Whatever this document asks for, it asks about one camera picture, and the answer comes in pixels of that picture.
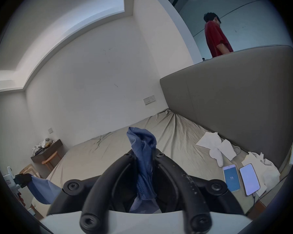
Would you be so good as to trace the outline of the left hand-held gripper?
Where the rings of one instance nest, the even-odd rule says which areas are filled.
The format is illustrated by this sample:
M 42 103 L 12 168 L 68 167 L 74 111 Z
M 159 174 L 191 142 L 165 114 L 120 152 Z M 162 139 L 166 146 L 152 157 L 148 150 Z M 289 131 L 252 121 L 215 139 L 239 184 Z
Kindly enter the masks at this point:
M 11 167 L 7 167 L 4 180 L 12 192 L 18 192 L 19 187 L 23 188 L 32 180 L 31 174 L 17 174 L 14 176 Z

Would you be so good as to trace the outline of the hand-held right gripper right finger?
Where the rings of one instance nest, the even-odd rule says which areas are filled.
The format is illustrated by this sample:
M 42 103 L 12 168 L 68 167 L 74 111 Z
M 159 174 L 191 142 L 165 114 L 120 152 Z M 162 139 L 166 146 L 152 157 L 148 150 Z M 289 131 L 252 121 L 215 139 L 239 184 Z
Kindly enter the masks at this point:
M 224 181 L 190 176 L 158 149 L 153 149 L 153 188 L 163 213 L 183 211 L 186 233 L 211 230 L 216 221 L 210 212 L 243 216 L 242 207 Z

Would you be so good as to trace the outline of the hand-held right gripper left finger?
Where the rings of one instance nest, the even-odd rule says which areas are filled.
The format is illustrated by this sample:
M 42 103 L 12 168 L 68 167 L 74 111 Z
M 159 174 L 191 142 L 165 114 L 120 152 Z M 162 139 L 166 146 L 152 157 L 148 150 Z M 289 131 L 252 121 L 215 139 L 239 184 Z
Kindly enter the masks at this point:
M 137 196 L 137 162 L 133 150 L 113 162 L 102 175 L 71 179 L 48 209 L 47 215 L 81 211 L 79 226 L 85 233 L 108 232 L 108 210 L 128 212 Z

